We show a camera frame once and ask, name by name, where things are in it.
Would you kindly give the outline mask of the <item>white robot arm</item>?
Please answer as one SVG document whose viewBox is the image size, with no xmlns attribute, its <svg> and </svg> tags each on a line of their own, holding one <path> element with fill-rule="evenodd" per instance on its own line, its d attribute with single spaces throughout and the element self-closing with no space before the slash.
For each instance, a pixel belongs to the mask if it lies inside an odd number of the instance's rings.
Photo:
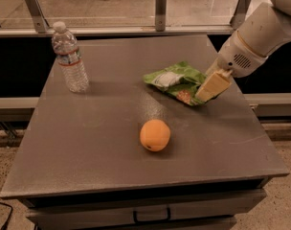
<svg viewBox="0 0 291 230">
<path fill-rule="evenodd" d="M 195 97 L 201 102 L 229 88 L 230 77 L 255 72 L 279 47 L 291 42 L 291 0 L 261 3 L 222 45 Z"/>
</svg>

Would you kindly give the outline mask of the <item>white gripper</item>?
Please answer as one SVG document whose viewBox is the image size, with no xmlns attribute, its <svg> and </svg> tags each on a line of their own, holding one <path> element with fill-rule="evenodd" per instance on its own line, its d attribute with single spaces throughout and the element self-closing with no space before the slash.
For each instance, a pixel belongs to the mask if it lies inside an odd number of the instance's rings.
<svg viewBox="0 0 291 230">
<path fill-rule="evenodd" d="M 207 77 L 195 97 L 202 102 L 215 98 L 230 87 L 231 75 L 234 78 L 247 77 L 267 58 L 266 55 L 257 53 L 245 42 L 239 31 L 235 31 L 222 45 L 217 61 L 215 60 L 205 72 Z"/>
</svg>

